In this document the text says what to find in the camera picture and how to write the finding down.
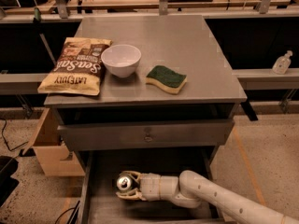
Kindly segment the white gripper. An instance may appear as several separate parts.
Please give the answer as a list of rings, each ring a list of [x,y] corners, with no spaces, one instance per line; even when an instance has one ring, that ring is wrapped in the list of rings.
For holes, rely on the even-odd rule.
[[[160,175],[141,174],[137,171],[122,171],[121,175],[131,177],[136,183],[140,182],[139,189],[134,188],[127,191],[118,191],[116,195],[120,199],[129,201],[159,201],[160,200]]]

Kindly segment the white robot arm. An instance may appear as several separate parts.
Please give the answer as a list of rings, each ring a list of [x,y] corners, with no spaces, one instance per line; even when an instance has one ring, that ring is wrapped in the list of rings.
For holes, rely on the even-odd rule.
[[[201,201],[206,201],[240,224],[299,224],[297,219],[247,199],[189,170],[179,176],[123,171],[116,185],[117,196],[124,200],[168,201],[185,208],[196,208]]]

